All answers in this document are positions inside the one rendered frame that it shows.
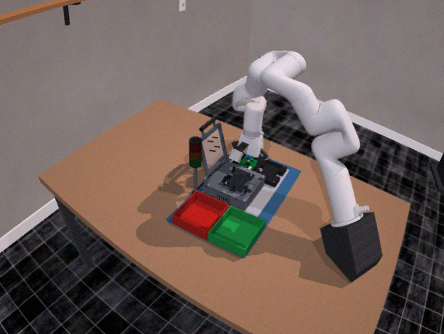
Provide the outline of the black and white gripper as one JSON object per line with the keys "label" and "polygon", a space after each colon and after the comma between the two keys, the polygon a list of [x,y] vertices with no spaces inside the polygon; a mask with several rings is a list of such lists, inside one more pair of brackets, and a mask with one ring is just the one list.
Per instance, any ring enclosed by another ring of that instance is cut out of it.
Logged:
{"label": "black and white gripper", "polygon": [[[236,148],[237,145],[241,144],[242,142],[249,144],[249,146],[243,151],[244,154],[255,157],[257,159],[256,168],[260,168],[261,162],[264,161],[269,156],[262,149],[263,148],[263,136],[260,135],[259,137],[255,137],[255,138],[247,137],[243,134],[243,130],[242,130],[242,132],[240,134],[239,141],[233,142],[232,146],[234,148]],[[261,143],[261,145],[260,145],[260,143]],[[263,155],[263,157],[261,156],[260,153]]]}

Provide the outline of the red open-top bin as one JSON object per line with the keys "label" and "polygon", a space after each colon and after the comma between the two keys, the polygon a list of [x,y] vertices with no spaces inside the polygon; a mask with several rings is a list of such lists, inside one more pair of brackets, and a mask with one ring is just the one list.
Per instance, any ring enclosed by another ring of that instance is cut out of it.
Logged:
{"label": "red open-top bin", "polygon": [[207,240],[207,232],[228,208],[229,204],[196,190],[172,214],[172,219],[175,225]]}

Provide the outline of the green bin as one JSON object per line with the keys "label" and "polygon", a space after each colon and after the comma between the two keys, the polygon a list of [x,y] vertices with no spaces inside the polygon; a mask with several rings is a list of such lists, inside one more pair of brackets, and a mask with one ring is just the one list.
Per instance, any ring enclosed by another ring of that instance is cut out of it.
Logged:
{"label": "green bin", "polygon": [[230,206],[208,232],[208,241],[244,258],[265,223],[264,219]]}

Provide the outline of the green circuit board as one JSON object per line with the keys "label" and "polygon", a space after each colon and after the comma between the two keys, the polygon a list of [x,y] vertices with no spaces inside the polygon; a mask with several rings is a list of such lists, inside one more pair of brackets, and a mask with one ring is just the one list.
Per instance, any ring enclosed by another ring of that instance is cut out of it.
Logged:
{"label": "green circuit board", "polygon": [[250,155],[246,155],[238,164],[239,166],[242,166],[244,168],[247,168],[249,170],[252,170],[254,167],[256,167],[257,159],[255,157],[252,157]]}

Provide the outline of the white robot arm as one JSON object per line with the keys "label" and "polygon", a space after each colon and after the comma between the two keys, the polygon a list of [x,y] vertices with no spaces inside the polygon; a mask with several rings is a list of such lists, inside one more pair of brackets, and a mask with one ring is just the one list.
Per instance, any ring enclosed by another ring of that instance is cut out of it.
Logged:
{"label": "white robot arm", "polygon": [[268,52],[250,64],[246,82],[234,90],[232,106],[234,110],[244,112],[245,136],[255,138],[264,135],[261,128],[266,99],[263,95],[269,88],[290,101],[310,135],[322,134],[313,140],[311,147],[327,190],[334,218],[331,226],[341,227],[360,220],[363,217],[361,212],[369,210],[369,206],[356,204],[349,172],[338,161],[356,153],[360,142],[339,100],[319,104],[309,86],[294,80],[305,70],[306,62],[297,52]]}

